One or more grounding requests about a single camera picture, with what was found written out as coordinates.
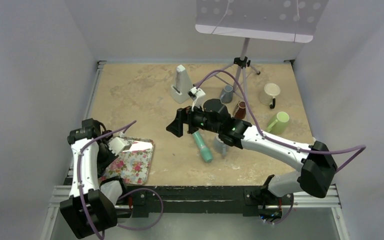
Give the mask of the green mug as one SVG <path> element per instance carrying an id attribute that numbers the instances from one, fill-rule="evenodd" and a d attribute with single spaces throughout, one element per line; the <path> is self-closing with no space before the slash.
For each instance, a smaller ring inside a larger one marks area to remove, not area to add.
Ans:
<path id="1" fill-rule="evenodd" d="M 289 121 L 289 114 L 285 111 L 279 111 L 268 121 L 265 131 L 273 135 L 280 135 L 288 127 Z"/>

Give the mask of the light grey footed mug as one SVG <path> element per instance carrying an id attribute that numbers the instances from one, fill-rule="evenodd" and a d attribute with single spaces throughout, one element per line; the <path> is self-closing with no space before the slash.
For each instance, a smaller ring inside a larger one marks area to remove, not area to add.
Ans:
<path id="1" fill-rule="evenodd" d="M 221 154 L 222 158 L 227 156 L 229 146 L 226 145 L 218 136 L 216 136 L 213 140 L 213 148 L 217 153 Z"/>

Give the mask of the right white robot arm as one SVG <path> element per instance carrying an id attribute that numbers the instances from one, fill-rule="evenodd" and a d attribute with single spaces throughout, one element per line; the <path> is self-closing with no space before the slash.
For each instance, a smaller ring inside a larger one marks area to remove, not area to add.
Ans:
<path id="1" fill-rule="evenodd" d="M 260 196 L 268 204 L 297 192 L 325 198 L 338 168 L 330 154 L 322 154 L 327 150 L 324 143 L 308 145 L 266 133 L 248 121 L 232 117 L 219 99 L 209 99 L 201 107 L 177 109 L 166 130 L 180 138 L 184 125 L 189 134 L 197 130 L 216 133 L 230 147 L 255 151 L 292 167 L 294 171 L 290 173 L 267 179 Z"/>

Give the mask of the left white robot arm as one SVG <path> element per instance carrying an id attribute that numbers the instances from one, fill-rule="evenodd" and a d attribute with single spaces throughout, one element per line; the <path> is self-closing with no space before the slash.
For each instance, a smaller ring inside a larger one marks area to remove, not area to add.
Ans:
<path id="1" fill-rule="evenodd" d="M 59 210 L 66 223 L 79 239 L 95 235 L 102 240 L 105 230 L 117 225 L 115 205 L 129 199 L 122 177 L 115 176 L 102 183 L 99 178 L 118 154 L 131 143 L 93 118 L 81 122 L 81 127 L 67 137 L 73 158 L 73 177 L 68 198 Z"/>

